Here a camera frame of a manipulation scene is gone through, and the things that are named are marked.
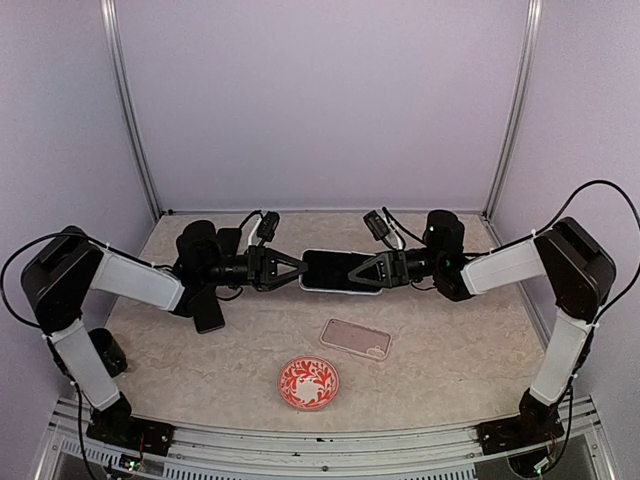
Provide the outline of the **black phone case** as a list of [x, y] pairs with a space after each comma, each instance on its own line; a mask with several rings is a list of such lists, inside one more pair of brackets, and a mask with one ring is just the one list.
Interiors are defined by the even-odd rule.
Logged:
[[221, 228], [217, 231], [217, 242], [222, 256], [233, 257], [237, 254], [242, 230], [235, 228]]

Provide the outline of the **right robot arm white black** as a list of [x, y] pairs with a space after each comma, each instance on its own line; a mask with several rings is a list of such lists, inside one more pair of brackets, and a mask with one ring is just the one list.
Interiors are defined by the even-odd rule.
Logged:
[[554, 295], [556, 319], [540, 369], [517, 414], [483, 422], [477, 432], [486, 454], [561, 435], [558, 408], [588, 355], [597, 316], [617, 275], [615, 263], [572, 217], [476, 256], [466, 253], [464, 236], [465, 226], [453, 212], [431, 211], [422, 247], [378, 253], [348, 277], [386, 289], [429, 278], [439, 294], [454, 302], [531, 279], [545, 280]]

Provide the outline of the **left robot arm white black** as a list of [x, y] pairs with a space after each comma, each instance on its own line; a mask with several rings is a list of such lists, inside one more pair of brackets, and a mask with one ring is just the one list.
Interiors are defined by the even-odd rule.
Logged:
[[209, 220], [196, 220], [177, 237], [177, 259], [169, 267], [115, 249], [75, 225], [39, 238], [44, 247], [20, 276], [34, 318], [15, 318], [43, 334], [60, 370], [92, 406], [90, 437], [134, 448], [149, 424], [133, 416], [106, 352], [86, 326], [88, 298], [103, 292], [137, 301], [192, 320], [200, 334], [221, 329], [219, 288], [270, 292], [308, 269], [304, 261], [268, 247], [277, 225], [261, 224], [267, 230], [260, 242], [241, 250], [241, 228], [217, 229]]

